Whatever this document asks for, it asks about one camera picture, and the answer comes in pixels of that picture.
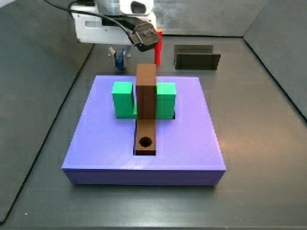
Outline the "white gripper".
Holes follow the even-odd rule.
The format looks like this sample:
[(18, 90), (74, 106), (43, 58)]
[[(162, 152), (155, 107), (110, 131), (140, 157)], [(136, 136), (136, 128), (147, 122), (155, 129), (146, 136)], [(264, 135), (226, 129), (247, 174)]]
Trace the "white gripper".
[(96, 12), (74, 11), (76, 38), (83, 43), (107, 44), (108, 56), (116, 57), (116, 50), (111, 45), (124, 46), (124, 56), (131, 57), (131, 48), (134, 44), (128, 39), (130, 33), (135, 30), (138, 24), (151, 23), (156, 29), (156, 16), (154, 13), (126, 14), (126, 15), (102, 15)]

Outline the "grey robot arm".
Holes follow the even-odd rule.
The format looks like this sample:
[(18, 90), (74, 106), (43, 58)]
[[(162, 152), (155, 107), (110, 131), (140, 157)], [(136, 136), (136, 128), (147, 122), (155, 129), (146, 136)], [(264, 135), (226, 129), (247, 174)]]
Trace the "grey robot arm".
[(83, 43), (108, 46), (108, 56), (126, 56), (130, 49), (144, 52), (159, 43), (154, 0), (90, 0), (72, 10), (103, 15), (103, 18), (72, 13), (76, 38)]

